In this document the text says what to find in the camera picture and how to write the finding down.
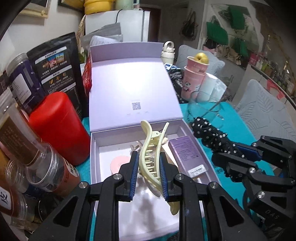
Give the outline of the pink round compact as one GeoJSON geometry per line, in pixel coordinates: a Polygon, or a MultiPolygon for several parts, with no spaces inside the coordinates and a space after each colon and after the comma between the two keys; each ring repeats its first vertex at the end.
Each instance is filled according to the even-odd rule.
{"type": "Polygon", "coordinates": [[[110,163],[111,174],[119,173],[119,170],[122,165],[130,162],[130,156],[117,156],[110,163]]]}

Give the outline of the teal foam mat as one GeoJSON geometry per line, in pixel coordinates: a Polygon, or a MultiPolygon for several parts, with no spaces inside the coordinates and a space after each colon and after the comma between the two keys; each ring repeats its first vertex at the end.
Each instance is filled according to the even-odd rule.
{"type": "MultiPolygon", "coordinates": [[[[231,141],[250,145],[255,142],[255,137],[239,117],[230,104],[221,104],[221,114],[225,118],[222,124],[222,132],[228,134],[231,141]]],[[[110,170],[111,161],[115,157],[130,157],[130,144],[135,142],[124,142],[118,145],[99,147],[100,175],[98,179],[91,180],[91,164],[88,158],[81,165],[76,166],[81,181],[90,184],[104,181],[112,175],[110,170]]],[[[242,183],[232,182],[226,178],[222,168],[214,166],[215,174],[208,174],[211,181],[219,180],[221,186],[228,194],[238,201],[243,208],[243,194],[245,188],[242,183]]],[[[179,238],[179,214],[172,215],[170,206],[160,195],[155,196],[145,179],[138,174],[135,195],[131,202],[119,202],[119,240],[178,240],[179,238]]]]}

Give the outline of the yellow apple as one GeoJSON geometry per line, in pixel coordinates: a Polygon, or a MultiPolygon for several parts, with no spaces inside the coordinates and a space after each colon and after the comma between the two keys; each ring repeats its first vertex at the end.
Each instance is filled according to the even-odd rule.
{"type": "Polygon", "coordinates": [[[194,60],[199,63],[209,64],[209,59],[208,59],[207,55],[203,52],[196,54],[194,57],[194,60]]]}

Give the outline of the metal stirring spoon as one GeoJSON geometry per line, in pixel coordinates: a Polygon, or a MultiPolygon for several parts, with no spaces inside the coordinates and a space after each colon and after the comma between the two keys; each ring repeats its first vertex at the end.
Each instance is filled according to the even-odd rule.
{"type": "Polygon", "coordinates": [[[202,116],[203,118],[214,118],[219,114],[220,106],[222,102],[226,102],[232,98],[232,95],[226,94],[222,96],[220,100],[215,100],[214,98],[210,98],[208,101],[198,101],[197,107],[197,115],[202,116]]]}

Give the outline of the grey leaf-pattern chair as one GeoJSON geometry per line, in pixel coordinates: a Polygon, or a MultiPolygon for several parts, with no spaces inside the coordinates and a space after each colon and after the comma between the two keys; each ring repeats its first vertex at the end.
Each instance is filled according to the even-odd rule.
{"type": "Polygon", "coordinates": [[[255,139],[270,136],[295,141],[295,127],[287,108],[258,81],[248,82],[235,110],[255,139]]]}

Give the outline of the clear jar brown contents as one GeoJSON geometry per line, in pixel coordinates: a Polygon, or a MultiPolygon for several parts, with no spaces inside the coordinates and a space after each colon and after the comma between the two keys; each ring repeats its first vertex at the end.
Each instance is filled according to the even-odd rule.
{"type": "Polygon", "coordinates": [[[1,144],[34,187],[66,197],[80,183],[77,169],[30,129],[9,88],[1,94],[1,144]]]}

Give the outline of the black snack bag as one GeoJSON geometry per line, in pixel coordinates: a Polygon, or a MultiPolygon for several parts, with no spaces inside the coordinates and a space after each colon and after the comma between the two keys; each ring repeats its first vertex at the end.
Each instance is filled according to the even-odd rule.
{"type": "Polygon", "coordinates": [[[44,42],[27,56],[46,94],[67,94],[79,118],[86,117],[88,105],[75,33],[44,42]]]}

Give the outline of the pink paper cup stack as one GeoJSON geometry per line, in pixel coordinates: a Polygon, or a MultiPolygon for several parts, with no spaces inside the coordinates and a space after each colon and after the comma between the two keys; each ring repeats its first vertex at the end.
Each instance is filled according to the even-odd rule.
{"type": "Polygon", "coordinates": [[[191,93],[199,90],[208,69],[209,64],[199,63],[193,56],[187,57],[187,65],[184,67],[181,97],[189,100],[191,93]]]}

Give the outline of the yellow pot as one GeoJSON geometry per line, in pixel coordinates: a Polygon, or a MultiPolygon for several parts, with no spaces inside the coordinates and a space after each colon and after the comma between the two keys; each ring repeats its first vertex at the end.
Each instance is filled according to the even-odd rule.
{"type": "Polygon", "coordinates": [[[111,11],[113,7],[113,0],[85,0],[84,13],[86,15],[111,11]]]}

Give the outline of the purple cosmetics box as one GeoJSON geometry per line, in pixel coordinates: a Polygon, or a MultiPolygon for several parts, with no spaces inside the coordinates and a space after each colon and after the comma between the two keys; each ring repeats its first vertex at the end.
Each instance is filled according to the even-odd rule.
{"type": "Polygon", "coordinates": [[[204,156],[189,136],[170,139],[169,148],[180,172],[190,178],[197,178],[208,171],[204,156]]]}

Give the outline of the lavender gift box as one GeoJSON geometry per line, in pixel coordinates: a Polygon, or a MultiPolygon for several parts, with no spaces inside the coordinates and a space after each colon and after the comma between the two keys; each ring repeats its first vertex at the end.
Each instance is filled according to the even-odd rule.
{"type": "MultiPolygon", "coordinates": [[[[166,128],[168,138],[191,136],[161,61],[161,50],[162,44],[156,42],[91,47],[91,183],[111,176],[111,162],[129,157],[131,147],[145,140],[142,120],[155,131],[166,128]]],[[[155,196],[138,176],[133,200],[119,204],[120,240],[152,240],[178,228],[178,215],[172,215],[163,197],[155,196]]]]}

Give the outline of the framed picture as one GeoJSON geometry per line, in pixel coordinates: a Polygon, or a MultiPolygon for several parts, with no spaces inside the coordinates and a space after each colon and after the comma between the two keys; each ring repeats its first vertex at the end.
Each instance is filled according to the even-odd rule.
{"type": "Polygon", "coordinates": [[[51,0],[33,0],[20,12],[20,15],[47,19],[51,0]]]}

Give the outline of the glass Hello Kitty mug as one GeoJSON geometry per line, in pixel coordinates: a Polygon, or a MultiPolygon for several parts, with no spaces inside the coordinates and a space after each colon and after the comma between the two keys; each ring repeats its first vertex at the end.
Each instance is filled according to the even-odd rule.
{"type": "Polygon", "coordinates": [[[207,93],[195,91],[191,93],[187,110],[185,112],[185,121],[192,124],[196,117],[205,118],[216,128],[222,128],[224,117],[220,113],[220,103],[207,93]]]}

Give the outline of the yellow hair clip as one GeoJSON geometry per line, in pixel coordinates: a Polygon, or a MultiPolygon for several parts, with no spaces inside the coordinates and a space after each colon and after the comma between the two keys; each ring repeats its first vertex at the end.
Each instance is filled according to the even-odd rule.
{"type": "Polygon", "coordinates": [[[140,124],[146,138],[139,154],[139,171],[152,189],[163,195],[159,160],[169,123],[166,122],[162,131],[153,131],[151,124],[146,120],[142,120],[140,124]]]}

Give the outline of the black polka dot scrunchie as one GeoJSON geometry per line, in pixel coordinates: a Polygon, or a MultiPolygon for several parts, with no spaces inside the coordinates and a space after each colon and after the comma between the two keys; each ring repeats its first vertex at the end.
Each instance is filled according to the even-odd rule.
{"type": "Polygon", "coordinates": [[[245,155],[236,144],[229,140],[228,134],[215,128],[207,119],[196,117],[191,127],[194,137],[200,138],[202,144],[213,153],[226,153],[245,159],[245,155]]]}

